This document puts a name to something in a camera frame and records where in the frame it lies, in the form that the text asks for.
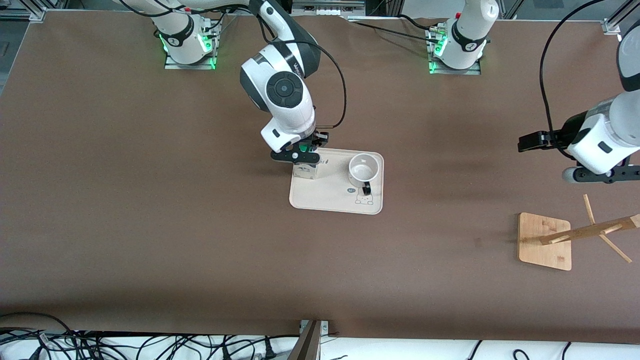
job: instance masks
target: wooden stand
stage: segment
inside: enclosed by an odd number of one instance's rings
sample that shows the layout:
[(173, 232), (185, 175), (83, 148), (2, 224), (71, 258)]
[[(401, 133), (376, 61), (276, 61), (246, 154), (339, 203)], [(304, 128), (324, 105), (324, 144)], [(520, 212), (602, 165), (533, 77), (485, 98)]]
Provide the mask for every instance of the wooden stand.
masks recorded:
[(607, 234), (640, 227), (640, 214), (596, 223), (589, 203), (583, 195), (591, 225), (571, 230), (568, 221), (521, 213), (518, 216), (518, 259), (560, 270), (571, 270), (571, 242), (599, 236), (627, 263), (631, 259), (609, 240)]

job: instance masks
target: brown tabletop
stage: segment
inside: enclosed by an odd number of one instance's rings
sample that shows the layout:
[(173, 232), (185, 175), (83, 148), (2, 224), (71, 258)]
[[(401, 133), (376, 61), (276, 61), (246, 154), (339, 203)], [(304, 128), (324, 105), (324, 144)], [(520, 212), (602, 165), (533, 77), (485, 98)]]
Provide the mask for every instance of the brown tabletop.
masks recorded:
[[(588, 224), (640, 212), (640, 183), (571, 185), (545, 128), (540, 53), (555, 22), (497, 22), (482, 76), (428, 73), (424, 42), (338, 17), (298, 17), (338, 60), (349, 109), (329, 147), (385, 158), (379, 215), (294, 209), (291, 166), (243, 92), (264, 47), (255, 19), (225, 32), (214, 71), (163, 70), (148, 19), (51, 12), (32, 24), (0, 97), (2, 311), (76, 329), (640, 341), (640, 233), (575, 241), (573, 270), (520, 262), (516, 215)], [(399, 20), (377, 22), (414, 35)], [(547, 62), (556, 126), (621, 92), (617, 41), (568, 23)], [(306, 80), (320, 124), (340, 115), (323, 58)], [(54, 327), (32, 319), (3, 325)]]

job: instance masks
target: white tray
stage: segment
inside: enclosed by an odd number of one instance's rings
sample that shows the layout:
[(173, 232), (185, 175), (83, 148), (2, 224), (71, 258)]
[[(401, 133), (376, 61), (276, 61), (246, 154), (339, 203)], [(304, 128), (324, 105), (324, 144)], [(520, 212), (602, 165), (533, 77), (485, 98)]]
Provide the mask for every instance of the white tray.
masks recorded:
[[(294, 165), (289, 202), (294, 208), (375, 215), (382, 210), (385, 160), (377, 152), (318, 148), (320, 163), (315, 180), (296, 176)], [(370, 154), (380, 163), (380, 174), (371, 181), (371, 195), (364, 196), (349, 182), (349, 161), (357, 154)]]

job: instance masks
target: black mug handle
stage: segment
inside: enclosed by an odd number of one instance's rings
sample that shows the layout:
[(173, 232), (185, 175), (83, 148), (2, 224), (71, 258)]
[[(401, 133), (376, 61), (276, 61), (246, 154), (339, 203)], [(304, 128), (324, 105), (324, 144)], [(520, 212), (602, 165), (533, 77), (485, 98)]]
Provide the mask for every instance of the black mug handle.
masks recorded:
[(371, 183), (365, 181), (364, 186), (362, 187), (362, 192), (364, 192), (365, 196), (371, 195)]

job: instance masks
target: wooden base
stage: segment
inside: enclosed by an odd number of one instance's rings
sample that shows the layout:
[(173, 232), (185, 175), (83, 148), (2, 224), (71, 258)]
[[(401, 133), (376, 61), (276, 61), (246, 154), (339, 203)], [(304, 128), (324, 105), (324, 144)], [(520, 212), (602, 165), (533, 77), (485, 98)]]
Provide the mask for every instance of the wooden base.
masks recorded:
[(571, 241), (542, 245), (527, 239), (560, 233), (571, 229), (566, 220), (543, 217), (530, 213), (518, 216), (518, 259), (525, 263), (571, 270)]

